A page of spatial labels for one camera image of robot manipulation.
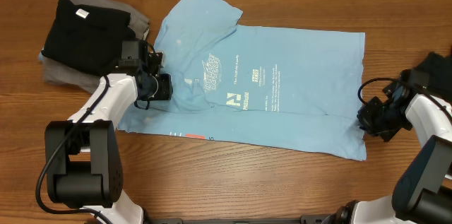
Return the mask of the light blue printed t-shirt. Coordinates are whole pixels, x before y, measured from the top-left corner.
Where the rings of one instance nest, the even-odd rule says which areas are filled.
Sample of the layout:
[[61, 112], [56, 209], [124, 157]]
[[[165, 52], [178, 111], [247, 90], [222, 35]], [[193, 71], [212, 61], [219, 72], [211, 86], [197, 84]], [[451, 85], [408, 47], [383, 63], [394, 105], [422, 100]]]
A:
[[172, 97], [128, 108], [119, 128], [365, 160], [356, 117], [364, 33], [245, 26], [241, 17], [224, 0], [180, 0], [155, 41]]

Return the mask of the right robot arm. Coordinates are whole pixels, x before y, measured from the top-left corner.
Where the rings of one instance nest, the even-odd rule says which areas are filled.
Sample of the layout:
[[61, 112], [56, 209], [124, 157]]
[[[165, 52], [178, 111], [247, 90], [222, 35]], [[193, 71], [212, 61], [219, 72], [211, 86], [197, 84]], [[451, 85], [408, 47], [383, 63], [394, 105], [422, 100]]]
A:
[[373, 201], [351, 201], [322, 223], [450, 223], [451, 104], [428, 92], [429, 74], [404, 70], [389, 79], [387, 97], [364, 102], [357, 113], [361, 130], [390, 141], [401, 129], [414, 129], [420, 152], [393, 193]]

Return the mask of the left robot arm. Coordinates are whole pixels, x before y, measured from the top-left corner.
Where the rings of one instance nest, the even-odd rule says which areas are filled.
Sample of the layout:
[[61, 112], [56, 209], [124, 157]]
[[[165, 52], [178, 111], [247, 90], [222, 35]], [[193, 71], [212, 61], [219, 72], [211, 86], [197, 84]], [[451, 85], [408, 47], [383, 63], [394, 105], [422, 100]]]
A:
[[171, 77], [161, 73], [163, 54], [145, 40], [127, 40], [111, 73], [85, 105], [44, 133], [46, 163], [35, 199], [55, 215], [87, 213], [99, 223], [150, 223], [147, 211], [123, 190], [115, 130], [130, 105], [170, 100]]

